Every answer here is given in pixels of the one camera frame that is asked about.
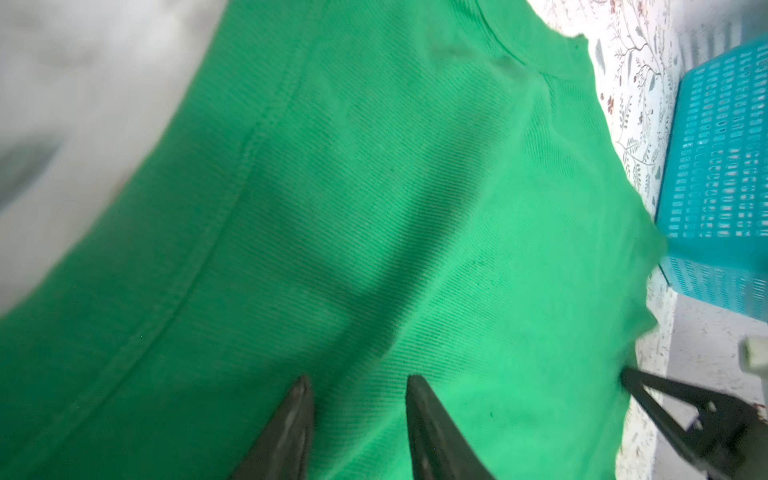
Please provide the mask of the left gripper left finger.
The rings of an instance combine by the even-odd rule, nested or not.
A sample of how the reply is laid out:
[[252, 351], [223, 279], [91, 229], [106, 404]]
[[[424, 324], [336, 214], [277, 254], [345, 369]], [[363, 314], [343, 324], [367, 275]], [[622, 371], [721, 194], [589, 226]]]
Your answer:
[[230, 479], [304, 480], [314, 436], [314, 391], [299, 376]]

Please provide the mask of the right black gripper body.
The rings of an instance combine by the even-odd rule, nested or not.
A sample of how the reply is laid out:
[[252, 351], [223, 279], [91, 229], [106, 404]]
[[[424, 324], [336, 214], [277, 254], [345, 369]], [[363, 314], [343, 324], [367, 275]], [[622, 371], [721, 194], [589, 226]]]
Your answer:
[[[738, 346], [740, 369], [759, 379], [764, 410], [767, 410], [767, 337], [747, 336]], [[711, 479], [767, 478], [767, 415], [761, 416], [754, 404], [725, 396], [714, 402], [717, 427], [729, 427], [719, 453], [724, 462], [721, 472]]]

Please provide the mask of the green tank top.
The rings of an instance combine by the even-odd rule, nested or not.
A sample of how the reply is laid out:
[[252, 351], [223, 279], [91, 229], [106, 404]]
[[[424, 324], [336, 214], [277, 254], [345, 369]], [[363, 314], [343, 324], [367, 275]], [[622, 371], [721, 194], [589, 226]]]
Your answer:
[[664, 249], [587, 38], [526, 1], [5, 1], [1, 475], [611, 479]]

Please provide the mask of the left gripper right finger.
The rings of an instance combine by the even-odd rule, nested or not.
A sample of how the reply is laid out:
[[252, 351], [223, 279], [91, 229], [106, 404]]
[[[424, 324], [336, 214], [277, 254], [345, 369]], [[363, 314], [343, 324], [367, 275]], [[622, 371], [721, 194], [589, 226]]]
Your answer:
[[423, 376], [408, 377], [405, 403], [414, 479], [494, 478]]

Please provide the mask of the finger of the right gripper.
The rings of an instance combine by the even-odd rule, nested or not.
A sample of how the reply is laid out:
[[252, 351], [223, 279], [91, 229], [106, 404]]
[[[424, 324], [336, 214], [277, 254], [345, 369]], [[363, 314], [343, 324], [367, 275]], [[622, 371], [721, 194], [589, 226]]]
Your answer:
[[719, 451], [729, 427], [717, 427], [723, 415], [713, 404], [732, 395], [630, 367], [620, 381], [682, 460], [704, 474], [721, 472]]

